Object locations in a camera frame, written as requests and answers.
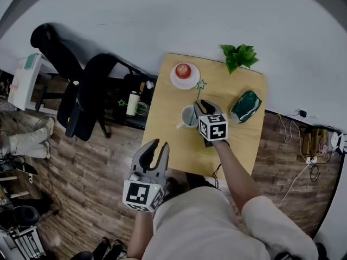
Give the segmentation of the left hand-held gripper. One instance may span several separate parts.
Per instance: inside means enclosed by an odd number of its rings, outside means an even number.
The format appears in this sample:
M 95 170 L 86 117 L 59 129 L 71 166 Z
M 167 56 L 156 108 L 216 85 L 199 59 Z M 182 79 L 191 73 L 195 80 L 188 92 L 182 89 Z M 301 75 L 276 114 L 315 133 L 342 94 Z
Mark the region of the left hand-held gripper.
M 124 181 L 123 203 L 137 211 L 155 212 L 166 191 L 169 144 L 162 146 L 157 163 L 151 167 L 159 139 L 144 144 L 133 156 L 129 178 Z

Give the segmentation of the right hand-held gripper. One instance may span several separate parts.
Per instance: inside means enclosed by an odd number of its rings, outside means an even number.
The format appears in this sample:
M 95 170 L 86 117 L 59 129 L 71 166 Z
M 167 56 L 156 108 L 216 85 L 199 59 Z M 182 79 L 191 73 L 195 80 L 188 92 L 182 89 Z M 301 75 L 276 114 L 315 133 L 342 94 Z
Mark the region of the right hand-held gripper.
M 213 146 L 213 141 L 228 139 L 228 117 L 217 104 L 209 100 L 201 100 L 202 110 L 197 102 L 194 102 L 194 113 L 199 118 L 199 132 L 204 137 L 205 147 Z

